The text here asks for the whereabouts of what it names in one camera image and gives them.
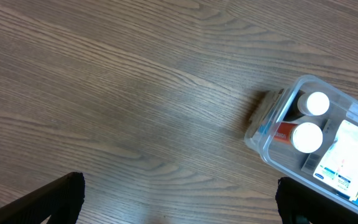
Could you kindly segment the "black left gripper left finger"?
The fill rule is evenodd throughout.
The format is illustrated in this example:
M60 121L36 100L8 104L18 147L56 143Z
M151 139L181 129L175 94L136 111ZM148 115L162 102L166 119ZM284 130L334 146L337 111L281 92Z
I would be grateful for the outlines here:
M85 201L85 178L71 172L0 208L0 223L75 224Z

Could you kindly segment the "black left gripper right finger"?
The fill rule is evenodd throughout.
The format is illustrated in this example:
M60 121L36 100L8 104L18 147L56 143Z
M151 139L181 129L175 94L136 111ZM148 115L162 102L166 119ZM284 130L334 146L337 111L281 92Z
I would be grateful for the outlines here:
M289 178L275 195L283 224L358 224L358 214Z

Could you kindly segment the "white medicine box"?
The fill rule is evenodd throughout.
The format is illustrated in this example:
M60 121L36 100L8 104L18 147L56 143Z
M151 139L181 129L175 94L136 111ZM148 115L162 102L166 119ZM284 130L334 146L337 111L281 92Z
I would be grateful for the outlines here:
M358 126L344 120L313 176L351 200L358 191Z

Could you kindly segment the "orange bottle white cap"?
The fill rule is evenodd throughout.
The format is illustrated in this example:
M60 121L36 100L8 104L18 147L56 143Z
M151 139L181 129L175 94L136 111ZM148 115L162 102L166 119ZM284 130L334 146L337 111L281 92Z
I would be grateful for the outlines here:
M274 135L274 140L292 145L302 153L312 153L322 145L323 133L320 127L314 123L282 122Z

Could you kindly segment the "black bottle white cap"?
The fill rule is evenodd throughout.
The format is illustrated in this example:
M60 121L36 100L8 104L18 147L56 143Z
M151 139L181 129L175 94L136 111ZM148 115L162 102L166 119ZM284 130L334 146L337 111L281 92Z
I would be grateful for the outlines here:
M290 122L303 116L320 116L327 112L329 106L330 101L325 93L299 91L291 102L283 120Z

